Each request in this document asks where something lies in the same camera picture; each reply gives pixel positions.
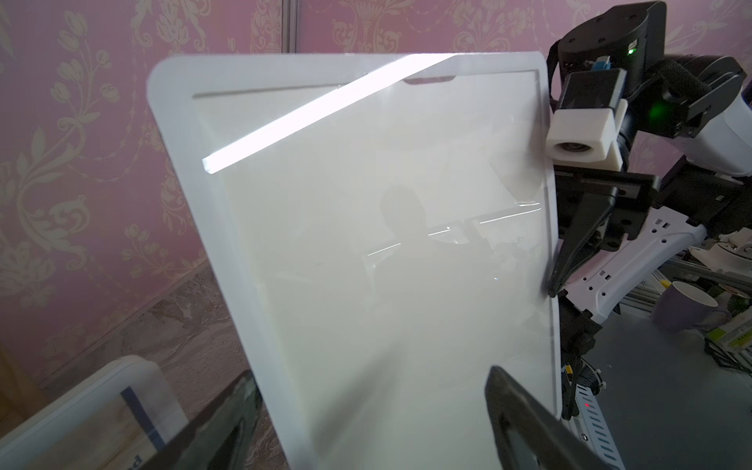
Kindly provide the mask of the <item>blue-bordered dim sum menu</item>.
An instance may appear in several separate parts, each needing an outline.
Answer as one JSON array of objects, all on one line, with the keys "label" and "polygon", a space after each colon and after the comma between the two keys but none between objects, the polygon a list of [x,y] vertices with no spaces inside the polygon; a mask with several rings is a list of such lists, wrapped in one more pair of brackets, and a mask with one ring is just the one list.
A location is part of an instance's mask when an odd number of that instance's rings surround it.
[{"label": "blue-bordered dim sum menu", "polygon": [[27,468],[139,469],[165,447],[165,439],[128,387]]}]

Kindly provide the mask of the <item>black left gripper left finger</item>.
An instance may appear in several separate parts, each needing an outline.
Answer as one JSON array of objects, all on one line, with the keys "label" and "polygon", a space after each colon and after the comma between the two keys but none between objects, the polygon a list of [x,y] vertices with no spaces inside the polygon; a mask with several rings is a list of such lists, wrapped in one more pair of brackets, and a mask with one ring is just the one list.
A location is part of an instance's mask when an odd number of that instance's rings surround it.
[{"label": "black left gripper left finger", "polygon": [[257,428],[262,394],[250,370],[151,457],[144,469],[242,469]]}]

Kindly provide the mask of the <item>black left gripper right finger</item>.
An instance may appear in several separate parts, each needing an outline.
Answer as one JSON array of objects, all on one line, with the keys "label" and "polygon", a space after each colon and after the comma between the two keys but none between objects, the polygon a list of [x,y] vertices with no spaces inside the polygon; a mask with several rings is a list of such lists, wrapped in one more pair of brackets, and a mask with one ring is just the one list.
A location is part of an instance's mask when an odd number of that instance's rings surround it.
[{"label": "black left gripper right finger", "polygon": [[490,369],[485,399],[502,468],[608,469],[602,459],[499,366]]}]

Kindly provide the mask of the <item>white acrylic menu rack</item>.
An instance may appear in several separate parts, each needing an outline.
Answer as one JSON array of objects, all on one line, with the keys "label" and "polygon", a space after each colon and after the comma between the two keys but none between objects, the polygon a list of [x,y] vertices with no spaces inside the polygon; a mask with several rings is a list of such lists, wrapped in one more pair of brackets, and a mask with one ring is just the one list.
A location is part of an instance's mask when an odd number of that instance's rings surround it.
[{"label": "white acrylic menu rack", "polygon": [[123,356],[110,362],[1,439],[1,467],[29,469],[56,442],[82,425],[104,405],[131,387],[166,445],[188,419],[172,387],[155,362]]}]

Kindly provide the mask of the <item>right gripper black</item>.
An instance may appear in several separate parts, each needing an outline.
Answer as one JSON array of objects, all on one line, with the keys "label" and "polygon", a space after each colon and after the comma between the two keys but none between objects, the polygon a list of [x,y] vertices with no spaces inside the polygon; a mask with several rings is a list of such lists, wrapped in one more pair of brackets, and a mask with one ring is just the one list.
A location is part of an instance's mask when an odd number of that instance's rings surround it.
[{"label": "right gripper black", "polygon": [[658,196],[661,178],[592,168],[554,168],[558,234],[562,241],[548,282],[555,298],[582,262],[585,247],[618,251],[638,237]]}]

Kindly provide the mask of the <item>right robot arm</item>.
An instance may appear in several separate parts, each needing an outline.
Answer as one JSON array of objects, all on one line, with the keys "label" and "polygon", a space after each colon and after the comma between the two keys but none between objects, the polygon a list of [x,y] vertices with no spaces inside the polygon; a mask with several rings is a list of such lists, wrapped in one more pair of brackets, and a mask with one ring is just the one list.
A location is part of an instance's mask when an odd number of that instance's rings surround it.
[{"label": "right robot arm", "polygon": [[556,166],[559,233],[548,293],[562,358],[585,356],[624,297],[675,254],[751,224],[751,85],[731,56],[667,46],[662,1],[623,4],[580,23],[548,51],[556,119],[604,112],[616,162]]}]

